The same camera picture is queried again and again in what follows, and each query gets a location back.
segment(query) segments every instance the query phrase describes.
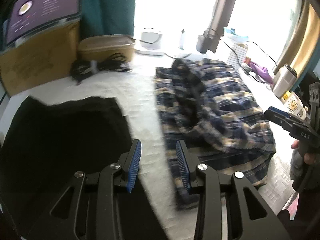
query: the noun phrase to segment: purple screen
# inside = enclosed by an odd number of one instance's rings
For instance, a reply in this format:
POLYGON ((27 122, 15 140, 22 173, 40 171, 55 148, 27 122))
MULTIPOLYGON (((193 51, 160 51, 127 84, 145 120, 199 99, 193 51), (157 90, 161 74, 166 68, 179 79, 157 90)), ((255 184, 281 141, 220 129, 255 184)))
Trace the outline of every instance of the purple screen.
POLYGON ((79 0, 18 0, 7 30, 7 44, 50 21, 79 12, 79 0))

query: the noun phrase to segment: cardboard box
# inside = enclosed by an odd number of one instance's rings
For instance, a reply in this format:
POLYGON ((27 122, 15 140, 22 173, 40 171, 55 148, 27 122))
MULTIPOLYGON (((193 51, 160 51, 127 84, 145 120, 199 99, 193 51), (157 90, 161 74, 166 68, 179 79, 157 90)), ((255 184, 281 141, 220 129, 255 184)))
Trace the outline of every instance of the cardboard box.
POLYGON ((69 76, 76 60, 79 22, 40 32, 0 55, 0 75, 10 96, 69 76))

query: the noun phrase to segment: plaid shirt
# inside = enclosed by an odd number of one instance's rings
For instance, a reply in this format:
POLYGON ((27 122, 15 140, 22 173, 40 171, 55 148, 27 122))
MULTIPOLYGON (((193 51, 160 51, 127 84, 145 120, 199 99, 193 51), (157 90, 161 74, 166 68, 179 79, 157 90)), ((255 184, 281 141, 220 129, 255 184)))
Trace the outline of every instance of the plaid shirt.
POLYGON ((215 170, 242 171, 254 186, 266 183, 276 152, 269 123, 236 69, 221 61, 197 65, 177 59, 156 69, 156 99, 178 208, 197 205, 183 188, 176 142, 215 170))

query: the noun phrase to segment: white bottle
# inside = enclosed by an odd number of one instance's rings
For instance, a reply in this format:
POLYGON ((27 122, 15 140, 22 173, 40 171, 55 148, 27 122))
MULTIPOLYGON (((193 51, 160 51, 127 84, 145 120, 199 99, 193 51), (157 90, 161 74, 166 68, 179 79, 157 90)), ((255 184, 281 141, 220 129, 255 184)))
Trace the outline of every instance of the white bottle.
POLYGON ((180 41, 179 41, 179 49, 183 49, 184 38, 186 36, 186 32, 184 29, 181 31, 180 41))

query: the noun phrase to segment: yellow plastic container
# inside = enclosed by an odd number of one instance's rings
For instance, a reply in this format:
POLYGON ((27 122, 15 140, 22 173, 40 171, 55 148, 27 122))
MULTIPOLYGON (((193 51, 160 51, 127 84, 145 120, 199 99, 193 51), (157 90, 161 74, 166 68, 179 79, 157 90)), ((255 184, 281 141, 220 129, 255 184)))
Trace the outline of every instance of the yellow plastic container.
POLYGON ((104 61, 114 53, 122 53, 132 61, 135 41, 125 35, 95 36, 82 40, 78 52, 83 60, 104 61))

